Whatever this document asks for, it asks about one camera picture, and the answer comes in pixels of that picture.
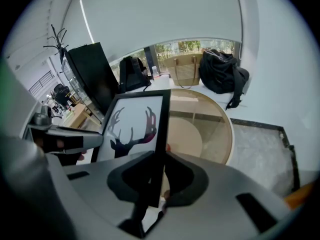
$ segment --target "black bag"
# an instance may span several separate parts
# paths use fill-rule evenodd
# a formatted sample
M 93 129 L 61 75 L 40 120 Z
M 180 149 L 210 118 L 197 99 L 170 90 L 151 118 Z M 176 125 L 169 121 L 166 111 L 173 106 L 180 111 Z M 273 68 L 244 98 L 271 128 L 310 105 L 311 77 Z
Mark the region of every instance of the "black bag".
M 203 52 L 199 75 L 203 84 L 215 93 L 233 92 L 225 110 L 238 107 L 243 88 L 250 76 L 247 70 L 237 66 L 237 59 L 232 54 L 215 49 Z
M 147 68 L 141 60 L 136 57 L 125 57 L 120 61 L 120 92 L 122 94 L 151 85 L 150 80 L 144 71 Z

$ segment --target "white ceiling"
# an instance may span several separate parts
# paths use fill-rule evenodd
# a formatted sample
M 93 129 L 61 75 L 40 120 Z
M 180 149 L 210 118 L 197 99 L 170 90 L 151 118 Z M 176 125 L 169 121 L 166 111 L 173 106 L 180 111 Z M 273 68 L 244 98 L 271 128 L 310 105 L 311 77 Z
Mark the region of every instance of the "white ceiling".
M 8 36 L 3 52 L 14 72 L 32 67 L 57 53 L 51 24 L 61 30 L 71 0 L 33 0 L 24 10 Z

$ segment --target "tan tote bag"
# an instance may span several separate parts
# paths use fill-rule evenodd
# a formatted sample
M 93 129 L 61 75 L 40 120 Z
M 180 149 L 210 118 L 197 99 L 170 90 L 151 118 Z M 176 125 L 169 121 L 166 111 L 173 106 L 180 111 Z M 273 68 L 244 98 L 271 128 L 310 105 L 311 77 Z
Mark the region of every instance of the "tan tote bag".
M 164 60 L 164 64 L 176 86 L 189 89 L 191 86 L 199 84 L 199 66 L 202 56 L 202 54 L 188 54 Z

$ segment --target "window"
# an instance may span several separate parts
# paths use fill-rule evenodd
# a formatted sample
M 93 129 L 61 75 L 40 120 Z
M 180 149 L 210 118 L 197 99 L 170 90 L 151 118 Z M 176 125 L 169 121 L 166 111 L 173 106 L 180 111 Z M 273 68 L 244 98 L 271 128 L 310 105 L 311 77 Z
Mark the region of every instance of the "window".
M 120 82 L 120 62 L 123 60 L 123 58 L 128 57 L 128 56 L 139 58 L 142 61 L 143 65 L 146 67 L 148 73 L 150 74 L 150 69 L 148 66 L 145 51 L 144 51 L 144 49 L 140 49 L 140 50 L 136 50 L 132 53 L 129 53 L 129 54 L 109 63 L 110 67 L 112 69 L 112 72 L 118 82 Z
M 184 39 L 156 44 L 156 58 L 160 72 L 168 72 L 165 59 L 187 54 L 202 54 L 202 49 L 216 49 L 226 54 L 235 54 L 235 42 L 223 39 Z

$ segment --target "deer head print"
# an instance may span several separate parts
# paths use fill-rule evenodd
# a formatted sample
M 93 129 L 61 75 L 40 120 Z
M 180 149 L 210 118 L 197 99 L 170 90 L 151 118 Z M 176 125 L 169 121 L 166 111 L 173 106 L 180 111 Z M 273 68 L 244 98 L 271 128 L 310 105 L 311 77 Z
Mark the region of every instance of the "deer head print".
M 116 135 L 114 133 L 115 125 L 120 121 L 119 120 L 119 114 L 124 109 L 121 108 L 120 110 L 117 110 L 113 116 L 110 119 L 110 125 L 107 128 L 107 131 L 110 135 L 114 137 L 114 140 L 110 140 L 111 148 L 115 151 L 114 152 L 114 158 L 120 158 L 127 156 L 129 151 L 132 149 L 132 147 L 136 144 L 145 144 L 153 140 L 153 138 L 156 136 L 157 129 L 156 129 L 156 114 L 153 113 L 152 109 L 147 106 L 148 111 L 145 111 L 146 114 L 146 127 L 145 127 L 145 134 L 143 138 L 139 139 L 133 139 L 134 138 L 134 129 L 131 127 L 131 137 L 130 141 L 127 144 L 122 144 L 120 141 L 120 134 L 121 129 L 119 131 L 119 134 Z

